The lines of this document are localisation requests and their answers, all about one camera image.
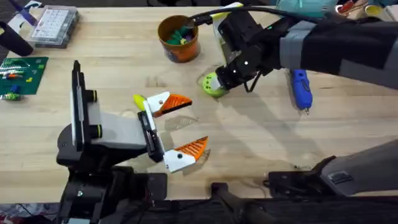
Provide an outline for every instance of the black cable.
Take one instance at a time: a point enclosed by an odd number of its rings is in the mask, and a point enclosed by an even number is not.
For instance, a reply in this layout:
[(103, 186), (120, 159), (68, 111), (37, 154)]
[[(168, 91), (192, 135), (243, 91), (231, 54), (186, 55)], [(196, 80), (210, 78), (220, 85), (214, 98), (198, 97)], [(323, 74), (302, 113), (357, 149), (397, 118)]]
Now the black cable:
[(132, 217), (137, 215), (137, 212), (139, 210), (139, 207), (135, 208), (133, 211), (129, 212), (126, 216), (123, 216), (123, 219), (121, 220), (120, 224), (125, 224), (128, 222)]
[(243, 83), (244, 89), (246, 90), (247, 93), (251, 93), (253, 91), (253, 89), (256, 86), (257, 81), (259, 80), (260, 76), (261, 76), (261, 74), (258, 73), (257, 76), (254, 78), (253, 84), (251, 85), (250, 89), (248, 88), (248, 83), (247, 82)]
[(19, 205), (19, 206), (21, 206), (30, 216), (34, 216), (30, 211), (28, 211), (28, 209), (25, 207), (25, 206), (23, 206), (21, 203), (18, 203), (17, 205)]
[(148, 209), (149, 209), (149, 206), (146, 206), (146, 208), (144, 208), (144, 209), (142, 210), (142, 213), (141, 213), (141, 215), (139, 216), (138, 221), (137, 221), (136, 224), (140, 224), (142, 218), (144, 217), (144, 215), (145, 215), (146, 211), (148, 211)]
[(192, 203), (192, 204), (190, 204), (190, 205), (186, 205), (186, 206), (184, 206), (184, 207), (178, 209), (177, 211), (174, 211), (174, 210), (147, 210), (147, 211), (148, 211), (148, 212), (151, 212), (151, 213), (173, 213), (173, 212), (181, 212), (181, 211), (184, 211), (184, 210), (186, 210), (186, 209), (188, 209), (188, 208), (196, 207), (196, 206), (199, 206), (199, 205), (204, 205), (204, 204), (209, 203), (209, 202), (212, 202), (212, 201), (213, 201), (213, 198), (209, 198), (209, 199), (207, 199), (207, 200), (203, 200), (203, 201), (200, 201), (200, 202)]
[(300, 20), (307, 21), (307, 22), (312, 22), (312, 23), (315, 23), (315, 24), (318, 24), (320, 21), (324, 21), (323, 19), (310, 17), (310, 16), (304, 16), (304, 15), (296, 14), (296, 13), (293, 13), (293, 12), (286, 12), (286, 11), (281, 11), (281, 10), (278, 10), (278, 9), (271, 9), (271, 8), (268, 8), (268, 7), (255, 7), (255, 6), (242, 6), (242, 7), (231, 7), (231, 8), (215, 9), (215, 10), (202, 12), (202, 13), (198, 13), (196, 15), (193, 15), (193, 16), (189, 17), (188, 20), (198, 19), (199, 17), (210, 16), (212, 14), (217, 14), (217, 13), (220, 13), (220, 12), (238, 12), (238, 11), (268, 12), (268, 13), (279, 15), (279, 16), (293, 17), (293, 18), (296, 18), (296, 19), (300, 19)]

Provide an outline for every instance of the orange cup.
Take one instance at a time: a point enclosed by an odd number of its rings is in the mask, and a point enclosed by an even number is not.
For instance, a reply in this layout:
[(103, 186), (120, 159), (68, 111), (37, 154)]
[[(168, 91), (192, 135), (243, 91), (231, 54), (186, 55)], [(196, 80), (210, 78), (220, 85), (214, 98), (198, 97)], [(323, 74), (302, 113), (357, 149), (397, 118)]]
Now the orange cup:
[(187, 62), (194, 59), (200, 53), (198, 27), (193, 29), (193, 38), (189, 43), (184, 45), (166, 43), (174, 31), (180, 29), (187, 21), (187, 16), (170, 16), (164, 19), (157, 28), (157, 34), (163, 45), (165, 54), (173, 62)]

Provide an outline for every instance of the robotic hand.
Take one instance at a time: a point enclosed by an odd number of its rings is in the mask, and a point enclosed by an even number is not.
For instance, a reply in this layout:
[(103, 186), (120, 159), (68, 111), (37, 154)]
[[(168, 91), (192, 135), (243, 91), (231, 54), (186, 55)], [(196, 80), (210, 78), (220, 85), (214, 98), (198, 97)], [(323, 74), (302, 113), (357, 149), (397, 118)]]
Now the robotic hand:
[[(283, 18), (263, 29), (248, 11)], [(237, 3), (190, 19), (188, 26), (213, 23), (223, 51), (225, 65), (203, 80), (211, 96), (220, 97), (241, 84), (247, 92), (253, 91), (261, 75), (281, 68), (330, 73), (398, 89), (398, 22), (336, 16), (317, 19)], [(252, 79), (249, 88), (247, 82)], [(397, 190), (397, 146), (395, 140), (349, 156), (331, 156), (311, 171), (270, 172), (264, 185), (273, 197)]]
[[(398, 22), (316, 19), (263, 7), (226, 8), (192, 16), (194, 24), (213, 22), (225, 66), (205, 77), (204, 90), (222, 96), (241, 84), (253, 91), (273, 69), (304, 69), (398, 88)], [(283, 15), (262, 28), (248, 11)], [(249, 88), (246, 84), (254, 79)]]

